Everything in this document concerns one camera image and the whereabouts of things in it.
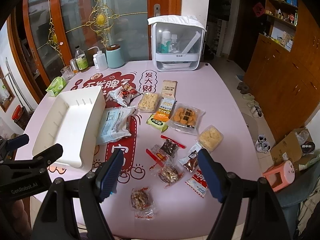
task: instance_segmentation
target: white sterilizer cabinet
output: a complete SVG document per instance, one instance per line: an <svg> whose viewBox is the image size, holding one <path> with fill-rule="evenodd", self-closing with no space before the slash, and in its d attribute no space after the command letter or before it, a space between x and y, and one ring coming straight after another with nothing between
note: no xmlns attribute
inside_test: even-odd
<svg viewBox="0 0 320 240"><path fill-rule="evenodd" d="M194 16L164 15L148 19L152 61L159 71L195 70L205 28Z"/></svg>

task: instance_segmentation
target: dark doorway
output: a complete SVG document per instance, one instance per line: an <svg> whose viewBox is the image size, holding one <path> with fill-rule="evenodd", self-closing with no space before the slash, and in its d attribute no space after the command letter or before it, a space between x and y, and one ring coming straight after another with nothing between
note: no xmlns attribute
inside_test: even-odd
<svg viewBox="0 0 320 240"><path fill-rule="evenodd" d="M247 71L259 33L266 32L267 15L256 17L253 6L258 2L263 6L266 0L240 0L235 35L229 59L236 62L244 71Z"/></svg>

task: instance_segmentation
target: black round lid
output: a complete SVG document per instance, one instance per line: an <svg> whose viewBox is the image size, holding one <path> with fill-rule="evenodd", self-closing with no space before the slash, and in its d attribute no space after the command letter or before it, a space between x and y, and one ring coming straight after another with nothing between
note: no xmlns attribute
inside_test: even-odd
<svg viewBox="0 0 320 240"><path fill-rule="evenodd" d="M305 154L313 153L316 148L315 143L312 141L306 141L304 144L301 144L300 147L302 152Z"/></svg>

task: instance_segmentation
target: bottle with green label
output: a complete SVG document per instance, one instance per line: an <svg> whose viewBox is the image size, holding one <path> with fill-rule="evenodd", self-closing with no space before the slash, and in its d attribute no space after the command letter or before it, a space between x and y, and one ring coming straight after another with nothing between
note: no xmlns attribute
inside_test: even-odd
<svg viewBox="0 0 320 240"><path fill-rule="evenodd" d="M75 59L78 65L78 68L81 72L87 71L89 69L88 61L85 56L85 53L79 46L76 46L76 55Z"/></svg>

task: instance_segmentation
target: green snack package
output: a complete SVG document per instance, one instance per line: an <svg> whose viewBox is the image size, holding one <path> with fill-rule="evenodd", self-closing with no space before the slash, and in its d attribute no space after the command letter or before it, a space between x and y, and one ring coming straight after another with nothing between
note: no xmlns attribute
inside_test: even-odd
<svg viewBox="0 0 320 240"><path fill-rule="evenodd" d="M66 81L63 79L63 77L56 77L54 80L52 80L49 87L46 89L48 92L49 97L56 97L61 90L65 87Z"/></svg>
<svg viewBox="0 0 320 240"><path fill-rule="evenodd" d="M146 124L150 124L153 127L159 129L161 132L164 132L167 130L168 126L166 125L165 122L153 119L154 114L152 114L149 119L147 120Z"/></svg>

